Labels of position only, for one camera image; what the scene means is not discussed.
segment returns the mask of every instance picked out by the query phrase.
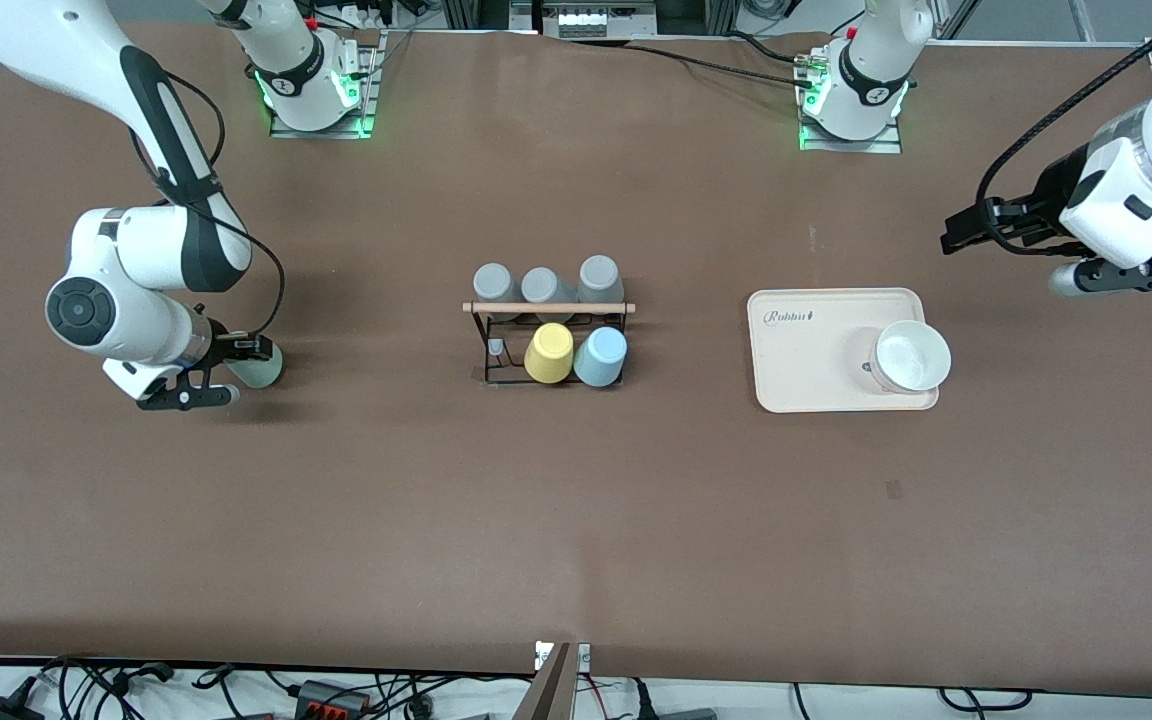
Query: brown table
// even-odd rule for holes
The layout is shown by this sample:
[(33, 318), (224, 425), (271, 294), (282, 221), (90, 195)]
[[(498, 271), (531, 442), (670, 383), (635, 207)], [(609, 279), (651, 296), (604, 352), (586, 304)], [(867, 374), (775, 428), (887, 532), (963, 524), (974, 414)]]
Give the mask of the brown table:
[[(611, 675), (1152, 692), (1152, 296), (937, 242), (1121, 51), (932, 47), (905, 153), (839, 156), (796, 149), (785, 88), (515, 35), (416, 37), (371, 141), (268, 141), (232, 38), (132, 37), (223, 106), (287, 373), (141, 414), (51, 336), (73, 220), (154, 191), (122, 126), (1, 74), (0, 652), (526, 670), (573, 638)], [(1150, 94), (1128, 73), (996, 190)], [(639, 304), (626, 386), (477, 382), (476, 266), (593, 252)], [(922, 296), (940, 406), (763, 411), (750, 293), (861, 286)], [(243, 325), (273, 290), (260, 260), (205, 301)]]

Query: gray floor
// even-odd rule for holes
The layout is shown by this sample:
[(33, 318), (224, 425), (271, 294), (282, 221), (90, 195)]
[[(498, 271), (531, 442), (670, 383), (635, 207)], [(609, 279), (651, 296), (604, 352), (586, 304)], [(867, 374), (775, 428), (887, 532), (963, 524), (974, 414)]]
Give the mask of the gray floor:
[[(1152, 0), (1083, 0), (1098, 41), (1138, 41), (1152, 33)], [(805, 0), (799, 18), (786, 20), (772, 33), (801, 29), (829, 29), (858, 10), (863, 0)], [(207, 14), (196, 0), (109, 0), (120, 20), (176, 20), (207, 22)], [(801, 26), (806, 22), (811, 26)], [(764, 28), (761, 18), (742, 15), (742, 29)], [(1070, 13), (1070, 0), (984, 0), (960, 36), (965, 40), (1055, 40), (1079, 39)], [(218, 41), (229, 41), (218, 37)]]

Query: wooden rack handle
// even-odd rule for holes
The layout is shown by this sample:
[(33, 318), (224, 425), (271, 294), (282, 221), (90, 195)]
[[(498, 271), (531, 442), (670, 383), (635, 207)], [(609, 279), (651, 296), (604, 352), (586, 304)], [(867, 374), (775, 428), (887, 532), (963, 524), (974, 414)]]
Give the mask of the wooden rack handle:
[(465, 302), (462, 313), (634, 314), (632, 302)]

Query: light blue cup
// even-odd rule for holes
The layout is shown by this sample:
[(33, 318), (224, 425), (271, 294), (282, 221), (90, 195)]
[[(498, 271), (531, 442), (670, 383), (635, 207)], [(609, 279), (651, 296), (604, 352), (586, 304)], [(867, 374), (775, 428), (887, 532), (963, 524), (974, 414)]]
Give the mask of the light blue cup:
[(627, 350), (626, 336), (616, 328), (598, 328), (589, 333), (573, 362), (576, 377), (588, 386), (609, 386), (621, 377)]

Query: gray cup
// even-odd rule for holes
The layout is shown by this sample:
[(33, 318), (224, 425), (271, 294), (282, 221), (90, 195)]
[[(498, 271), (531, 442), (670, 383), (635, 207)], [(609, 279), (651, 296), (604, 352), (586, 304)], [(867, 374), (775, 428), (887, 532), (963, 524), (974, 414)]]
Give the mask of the gray cup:
[[(522, 275), (522, 296), (526, 302), (576, 302), (576, 291), (550, 268), (531, 268)], [(541, 323), (567, 323), (571, 313), (536, 314)]]
[[(509, 268), (500, 263), (488, 263), (473, 273), (473, 295), (479, 302), (522, 302), (518, 281), (509, 274)], [(517, 318), (517, 313), (493, 313), (492, 319), (506, 323)]]
[(579, 265), (581, 302), (626, 302), (626, 285), (621, 283), (621, 268), (607, 255), (594, 255)]

